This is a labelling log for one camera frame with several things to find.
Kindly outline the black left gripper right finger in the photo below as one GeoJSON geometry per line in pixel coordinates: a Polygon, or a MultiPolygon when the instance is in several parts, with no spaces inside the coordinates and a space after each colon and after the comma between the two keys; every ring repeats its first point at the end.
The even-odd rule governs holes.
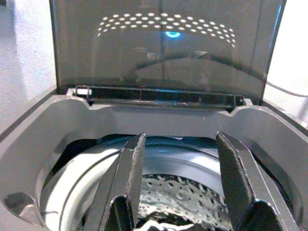
{"type": "Polygon", "coordinates": [[[216,135],[221,182],[235,231],[299,229],[277,183],[238,139],[216,135]]]}

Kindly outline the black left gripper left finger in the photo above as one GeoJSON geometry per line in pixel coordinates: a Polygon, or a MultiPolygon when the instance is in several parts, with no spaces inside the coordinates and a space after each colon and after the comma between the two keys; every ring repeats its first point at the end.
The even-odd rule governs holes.
{"type": "Polygon", "coordinates": [[[138,220],[146,135],[130,138],[100,180],[100,230],[131,231],[138,220]]]}

